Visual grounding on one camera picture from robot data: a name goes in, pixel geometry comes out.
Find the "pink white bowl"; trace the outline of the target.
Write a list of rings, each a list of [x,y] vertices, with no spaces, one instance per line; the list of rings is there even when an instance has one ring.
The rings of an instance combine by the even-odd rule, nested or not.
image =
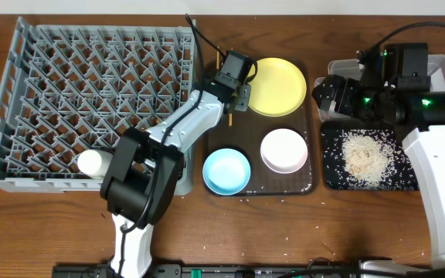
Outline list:
[[[271,171],[291,174],[305,165],[308,157],[307,143],[296,131],[276,129],[263,138],[260,156]]]

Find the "white cup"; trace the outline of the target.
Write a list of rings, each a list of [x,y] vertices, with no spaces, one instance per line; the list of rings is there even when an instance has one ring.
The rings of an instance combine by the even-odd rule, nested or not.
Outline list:
[[[77,167],[81,173],[92,179],[103,179],[113,155],[106,151],[86,150],[77,157]]]

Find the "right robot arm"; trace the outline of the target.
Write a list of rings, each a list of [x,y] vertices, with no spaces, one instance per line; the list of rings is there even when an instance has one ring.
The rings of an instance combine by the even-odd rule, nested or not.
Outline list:
[[[445,274],[445,92],[431,91],[428,45],[388,44],[360,54],[359,80],[329,74],[312,91],[319,110],[394,127],[419,183],[432,265]]]

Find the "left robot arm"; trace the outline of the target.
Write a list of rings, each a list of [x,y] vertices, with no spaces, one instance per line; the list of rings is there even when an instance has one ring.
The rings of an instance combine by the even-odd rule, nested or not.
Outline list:
[[[107,276],[146,274],[153,228],[173,199],[185,153],[224,114],[246,110],[257,73],[255,59],[230,50],[214,77],[200,80],[173,114],[147,130],[130,127],[121,135],[100,187],[117,237]]]

